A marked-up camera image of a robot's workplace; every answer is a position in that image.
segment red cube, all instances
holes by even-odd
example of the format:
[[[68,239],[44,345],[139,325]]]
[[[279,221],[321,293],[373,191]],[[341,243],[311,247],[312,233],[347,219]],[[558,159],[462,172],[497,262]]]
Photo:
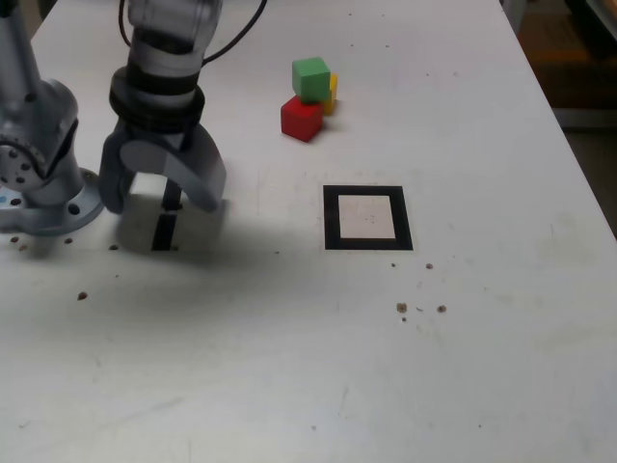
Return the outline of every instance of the red cube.
[[[303,104],[294,96],[281,108],[281,131],[285,135],[309,142],[323,123],[321,104]]]

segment cube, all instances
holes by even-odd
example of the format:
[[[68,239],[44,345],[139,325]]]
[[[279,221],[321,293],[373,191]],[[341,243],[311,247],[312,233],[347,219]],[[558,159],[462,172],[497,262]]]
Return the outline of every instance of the cube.
[[[330,97],[321,104],[324,107],[324,114],[331,116],[336,108],[336,87],[338,86],[338,76],[332,74],[330,76]]]
[[[330,70],[321,58],[296,60],[291,65],[293,91],[305,104],[330,97]]]
[[[281,132],[305,143],[319,132],[322,123],[321,104],[303,104],[294,96],[281,108]]]

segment bolt hole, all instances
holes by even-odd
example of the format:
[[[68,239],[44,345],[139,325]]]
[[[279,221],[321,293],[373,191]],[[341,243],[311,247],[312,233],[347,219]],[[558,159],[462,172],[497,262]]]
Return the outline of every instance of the bolt hole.
[[[79,208],[77,204],[68,205],[68,213],[72,215],[79,215],[79,212],[81,212],[81,209]]]

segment black square marker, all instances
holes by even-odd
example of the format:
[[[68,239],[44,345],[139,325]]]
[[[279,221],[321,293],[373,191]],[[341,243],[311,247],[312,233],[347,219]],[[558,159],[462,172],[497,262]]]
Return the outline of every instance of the black square marker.
[[[343,237],[339,197],[371,196],[388,197],[393,227],[393,237]],[[412,251],[412,234],[409,230],[405,197],[401,186],[324,185],[324,233],[326,249],[363,251]]]

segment green cube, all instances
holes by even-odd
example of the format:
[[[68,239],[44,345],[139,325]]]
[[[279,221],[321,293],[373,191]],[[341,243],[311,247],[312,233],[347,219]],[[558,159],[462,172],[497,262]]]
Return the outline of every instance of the green cube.
[[[330,98],[330,70],[321,58],[296,60],[292,63],[293,91],[305,104]]]

